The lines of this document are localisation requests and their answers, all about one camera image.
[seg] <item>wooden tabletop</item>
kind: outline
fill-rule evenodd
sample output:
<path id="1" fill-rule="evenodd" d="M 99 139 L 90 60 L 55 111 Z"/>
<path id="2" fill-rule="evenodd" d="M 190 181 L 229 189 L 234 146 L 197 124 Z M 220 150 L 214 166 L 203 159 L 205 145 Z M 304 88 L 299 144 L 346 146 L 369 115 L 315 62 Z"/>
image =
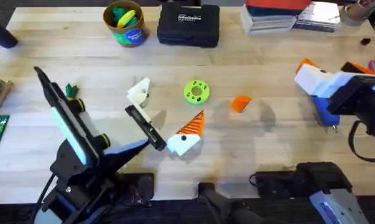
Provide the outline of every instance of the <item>wooden tabletop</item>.
<path id="1" fill-rule="evenodd" d="M 249 175 L 257 170 L 294 169 L 299 162 L 338 164 L 359 195 L 375 195 L 375 164 L 363 162 L 348 147 L 356 119 L 343 116 L 339 132 L 319 127 L 306 94 L 294 83 L 303 58 L 336 72 L 346 62 L 367 65 L 375 58 L 375 33 L 369 22 L 343 26 L 335 34 L 292 30 L 247 36 L 239 7 L 222 7 L 217 48 L 159 44 L 159 7 L 144 7 L 149 39 L 140 47 L 120 46 L 102 20 L 103 7 L 17 8 L 8 25 L 20 40 L 0 48 L 0 78 L 14 88 L 0 113 L 11 118 L 0 143 L 0 203 L 35 202 L 49 178 L 49 166 L 64 137 L 56 127 L 33 66 L 60 86 L 78 84 L 79 97 L 95 121 L 117 125 L 131 120 L 127 90 L 144 77 L 153 84 L 146 112 L 169 138 L 205 110 L 203 140 L 183 157 L 148 147 L 123 172 L 153 172 L 154 199 L 193 198 L 200 181 L 212 181 L 230 197 L 252 197 Z M 371 38 L 363 47 L 362 38 Z M 192 79 L 206 81 L 210 99 L 188 104 L 183 87 Z M 234 97 L 252 101 L 235 113 Z M 375 138 L 361 128 L 360 154 L 375 156 Z"/>

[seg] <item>pencil cup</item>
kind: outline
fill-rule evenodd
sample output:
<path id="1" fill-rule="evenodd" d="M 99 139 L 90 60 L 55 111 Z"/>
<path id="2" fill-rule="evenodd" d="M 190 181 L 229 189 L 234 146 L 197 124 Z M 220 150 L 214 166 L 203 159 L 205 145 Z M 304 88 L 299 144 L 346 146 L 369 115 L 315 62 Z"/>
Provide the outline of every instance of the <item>pencil cup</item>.
<path id="1" fill-rule="evenodd" d="M 117 23 L 113 19 L 113 8 L 121 7 L 126 11 L 135 10 L 136 18 L 138 20 L 132 26 L 117 28 Z M 141 7 L 132 1 L 117 1 L 104 10 L 103 20 L 106 23 L 107 27 L 113 33 L 115 39 L 124 47 L 136 47 L 143 44 L 149 35 L 148 28 L 144 25 L 144 17 Z"/>

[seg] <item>green gear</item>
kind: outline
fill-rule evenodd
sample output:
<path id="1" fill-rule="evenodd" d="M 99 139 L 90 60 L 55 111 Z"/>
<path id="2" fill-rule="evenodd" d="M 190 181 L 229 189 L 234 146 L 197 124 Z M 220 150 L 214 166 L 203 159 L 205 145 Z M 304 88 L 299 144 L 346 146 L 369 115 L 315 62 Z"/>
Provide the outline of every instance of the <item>green gear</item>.
<path id="1" fill-rule="evenodd" d="M 192 80 L 185 85 L 186 100 L 193 105 L 201 105 L 210 97 L 210 86 L 203 80 Z"/>

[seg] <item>stack of books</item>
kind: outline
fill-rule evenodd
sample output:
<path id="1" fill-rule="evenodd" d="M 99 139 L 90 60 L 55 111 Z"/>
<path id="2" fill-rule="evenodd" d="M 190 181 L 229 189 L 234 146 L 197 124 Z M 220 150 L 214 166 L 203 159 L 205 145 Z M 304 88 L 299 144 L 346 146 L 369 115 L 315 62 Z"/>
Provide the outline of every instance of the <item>stack of books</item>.
<path id="1" fill-rule="evenodd" d="M 251 16 L 246 6 L 241 10 L 241 22 L 247 34 L 275 34 L 291 30 L 295 16 Z"/>
<path id="2" fill-rule="evenodd" d="M 246 0 L 241 22 L 247 34 L 273 34 L 291 30 L 311 0 Z"/>
<path id="3" fill-rule="evenodd" d="M 329 2 L 312 2 L 299 14 L 294 29 L 334 32 L 341 27 L 338 5 Z"/>

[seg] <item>black toolbox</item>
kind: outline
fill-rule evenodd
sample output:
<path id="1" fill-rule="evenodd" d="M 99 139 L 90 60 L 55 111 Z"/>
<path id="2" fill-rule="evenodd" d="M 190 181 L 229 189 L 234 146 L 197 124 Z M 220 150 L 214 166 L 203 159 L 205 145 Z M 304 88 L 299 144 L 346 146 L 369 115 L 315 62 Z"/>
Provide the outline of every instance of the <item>black toolbox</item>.
<path id="1" fill-rule="evenodd" d="M 219 6 L 182 7 L 174 2 L 162 5 L 157 28 L 161 44 L 216 47 L 219 40 Z"/>

